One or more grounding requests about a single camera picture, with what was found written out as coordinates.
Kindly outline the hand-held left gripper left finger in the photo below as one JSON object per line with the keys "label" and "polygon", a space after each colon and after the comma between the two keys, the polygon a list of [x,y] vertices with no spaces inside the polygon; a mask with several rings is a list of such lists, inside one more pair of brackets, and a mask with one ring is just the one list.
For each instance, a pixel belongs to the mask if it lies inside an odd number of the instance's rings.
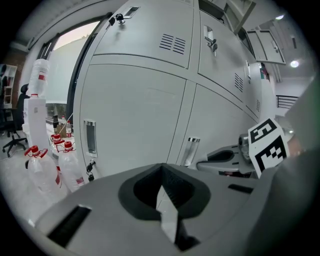
{"label": "hand-held left gripper left finger", "polygon": [[164,231],[157,210],[160,189],[174,191],[185,168],[151,164],[92,181],[47,210],[36,222],[38,231],[61,254],[76,256],[175,256],[185,250],[182,221],[176,233]]}

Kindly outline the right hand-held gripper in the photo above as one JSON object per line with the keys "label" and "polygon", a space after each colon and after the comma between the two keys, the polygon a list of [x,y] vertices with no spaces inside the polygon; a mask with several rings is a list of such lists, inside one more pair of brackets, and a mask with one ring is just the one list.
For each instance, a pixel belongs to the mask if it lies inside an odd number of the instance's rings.
{"label": "right hand-held gripper", "polygon": [[[252,165],[258,178],[263,171],[273,168],[290,156],[288,143],[280,125],[267,118],[248,129],[238,138],[238,146],[245,162]],[[237,146],[219,148],[207,155],[208,161],[196,164],[199,171],[219,174],[239,171],[239,163],[232,160],[239,153]]]}

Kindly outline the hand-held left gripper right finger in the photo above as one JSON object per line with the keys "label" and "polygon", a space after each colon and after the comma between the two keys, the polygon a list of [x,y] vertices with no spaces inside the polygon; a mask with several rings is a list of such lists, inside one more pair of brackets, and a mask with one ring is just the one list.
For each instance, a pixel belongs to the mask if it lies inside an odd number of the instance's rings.
{"label": "hand-held left gripper right finger", "polygon": [[165,256],[244,256],[270,248],[283,235],[280,172],[271,168],[251,180],[164,164],[162,183],[177,211]]}

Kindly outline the grey metal locker cabinet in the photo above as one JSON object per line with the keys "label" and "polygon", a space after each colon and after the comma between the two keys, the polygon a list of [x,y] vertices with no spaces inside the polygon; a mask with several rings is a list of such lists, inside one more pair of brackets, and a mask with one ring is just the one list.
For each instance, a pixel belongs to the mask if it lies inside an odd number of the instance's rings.
{"label": "grey metal locker cabinet", "polygon": [[[73,105],[85,182],[154,164],[183,165],[234,145],[262,113],[262,82],[247,31],[237,35],[204,0],[128,0],[91,44]],[[216,39],[216,56],[207,45]]]}

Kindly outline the black keys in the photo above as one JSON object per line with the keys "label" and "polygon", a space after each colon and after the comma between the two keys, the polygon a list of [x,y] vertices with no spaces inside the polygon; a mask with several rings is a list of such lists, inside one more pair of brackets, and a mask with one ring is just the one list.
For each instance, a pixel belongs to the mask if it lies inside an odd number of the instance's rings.
{"label": "black keys", "polygon": [[125,23],[124,16],[121,13],[118,13],[115,16],[111,17],[108,22],[110,26],[113,26],[116,21],[118,21],[120,25],[123,25]]}
{"label": "black keys", "polygon": [[218,44],[217,44],[217,40],[214,39],[214,40],[210,40],[208,43],[207,43],[207,46],[210,47],[212,49],[212,52],[214,54],[214,56],[216,56],[216,51],[218,49]]}
{"label": "black keys", "polygon": [[96,162],[94,160],[90,160],[89,164],[86,166],[86,174],[88,176],[88,181],[92,182],[95,177],[92,173],[93,167],[96,165]]}

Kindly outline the open grey locker door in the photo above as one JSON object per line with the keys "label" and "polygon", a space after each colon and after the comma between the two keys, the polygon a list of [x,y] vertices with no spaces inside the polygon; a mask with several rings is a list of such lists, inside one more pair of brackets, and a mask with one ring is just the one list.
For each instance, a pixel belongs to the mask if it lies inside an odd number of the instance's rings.
{"label": "open grey locker door", "polygon": [[223,12],[235,35],[239,33],[255,6],[256,2],[252,0],[226,0]]}
{"label": "open grey locker door", "polygon": [[285,65],[286,60],[272,32],[267,29],[246,32],[257,62]]}

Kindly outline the clear water jug red cap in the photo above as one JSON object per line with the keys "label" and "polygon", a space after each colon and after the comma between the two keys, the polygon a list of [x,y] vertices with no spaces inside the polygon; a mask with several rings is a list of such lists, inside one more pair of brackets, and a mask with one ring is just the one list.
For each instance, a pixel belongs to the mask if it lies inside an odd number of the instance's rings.
{"label": "clear water jug red cap", "polygon": [[59,133],[54,133],[50,137],[51,141],[51,147],[54,150],[57,150],[57,146],[60,144],[63,144],[65,141],[61,138],[61,135]]}
{"label": "clear water jug red cap", "polygon": [[68,189],[62,176],[49,156],[47,148],[39,149],[37,145],[28,148],[24,155],[28,157],[25,169],[39,192],[51,203],[55,204],[68,195]]}
{"label": "clear water jug red cap", "polygon": [[71,141],[65,141],[60,148],[58,165],[64,182],[71,193],[77,191],[85,184],[76,149]]}

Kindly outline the black metal railing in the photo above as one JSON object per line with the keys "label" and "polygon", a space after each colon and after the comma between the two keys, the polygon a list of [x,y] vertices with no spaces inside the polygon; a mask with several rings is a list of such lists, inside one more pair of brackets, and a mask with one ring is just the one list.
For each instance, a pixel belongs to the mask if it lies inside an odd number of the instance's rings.
{"label": "black metal railing", "polygon": [[297,101],[297,96],[276,95],[276,107],[280,109],[290,109]]}

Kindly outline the teal packet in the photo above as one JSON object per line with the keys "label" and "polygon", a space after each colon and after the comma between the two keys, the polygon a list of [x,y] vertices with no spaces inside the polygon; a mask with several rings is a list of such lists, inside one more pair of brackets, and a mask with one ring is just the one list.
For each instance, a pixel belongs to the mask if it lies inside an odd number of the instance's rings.
{"label": "teal packet", "polygon": [[266,66],[264,63],[260,62],[259,63],[259,69],[260,69],[260,76],[261,76],[261,79],[263,80],[270,80],[270,76],[269,76],[269,73],[266,69]]}

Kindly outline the white water dispenser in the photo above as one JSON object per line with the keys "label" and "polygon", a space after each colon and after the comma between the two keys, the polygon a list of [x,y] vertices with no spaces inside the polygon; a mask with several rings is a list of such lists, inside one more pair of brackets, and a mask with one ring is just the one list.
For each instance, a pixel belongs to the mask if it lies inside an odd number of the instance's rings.
{"label": "white water dispenser", "polygon": [[24,100],[22,130],[26,134],[29,147],[37,146],[40,150],[49,149],[46,116],[45,99],[32,94],[30,98]]}

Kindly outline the black office chair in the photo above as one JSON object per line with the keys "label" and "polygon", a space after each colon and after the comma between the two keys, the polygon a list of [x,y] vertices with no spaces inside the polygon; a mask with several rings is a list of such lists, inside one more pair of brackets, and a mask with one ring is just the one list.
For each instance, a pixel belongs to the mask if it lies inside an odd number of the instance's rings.
{"label": "black office chair", "polygon": [[4,124],[0,124],[0,132],[8,132],[8,135],[11,136],[11,141],[2,147],[2,152],[6,152],[8,158],[11,156],[10,151],[13,146],[20,146],[23,148],[23,150],[26,149],[25,145],[21,142],[25,141],[27,143],[28,139],[26,137],[21,138],[18,134],[18,131],[23,130],[24,101],[25,99],[30,98],[30,96],[27,95],[28,88],[28,83],[21,87],[16,107],[8,109],[12,114],[12,121],[5,121]]}

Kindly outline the clear dispenser bottle red label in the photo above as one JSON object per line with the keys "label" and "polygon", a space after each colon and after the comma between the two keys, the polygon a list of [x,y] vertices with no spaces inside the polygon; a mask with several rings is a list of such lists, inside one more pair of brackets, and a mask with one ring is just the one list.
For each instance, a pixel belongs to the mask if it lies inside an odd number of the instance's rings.
{"label": "clear dispenser bottle red label", "polygon": [[48,74],[50,70],[50,62],[46,59],[37,59],[33,63],[30,80],[28,83],[27,94],[37,95],[39,98],[46,98],[46,88],[48,85]]}

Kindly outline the white bookshelf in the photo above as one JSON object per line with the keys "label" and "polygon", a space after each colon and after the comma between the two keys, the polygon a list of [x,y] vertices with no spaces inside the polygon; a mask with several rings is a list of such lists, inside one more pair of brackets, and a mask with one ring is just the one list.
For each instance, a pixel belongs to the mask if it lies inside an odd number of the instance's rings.
{"label": "white bookshelf", "polygon": [[6,77],[6,86],[3,89],[3,104],[5,109],[9,109],[12,108],[13,87],[18,67],[9,64],[5,65],[6,69],[3,74],[3,77]]}

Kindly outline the black window frame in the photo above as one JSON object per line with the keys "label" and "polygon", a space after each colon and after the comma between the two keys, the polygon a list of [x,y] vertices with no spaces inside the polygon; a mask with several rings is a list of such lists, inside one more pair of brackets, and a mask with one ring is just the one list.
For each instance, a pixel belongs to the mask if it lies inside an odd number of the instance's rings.
{"label": "black window frame", "polygon": [[46,111],[48,121],[60,120],[73,113],[75,90],[84,58],[99,30],[112,12],[77,24],[44,43],[37,56],[49,62]]}

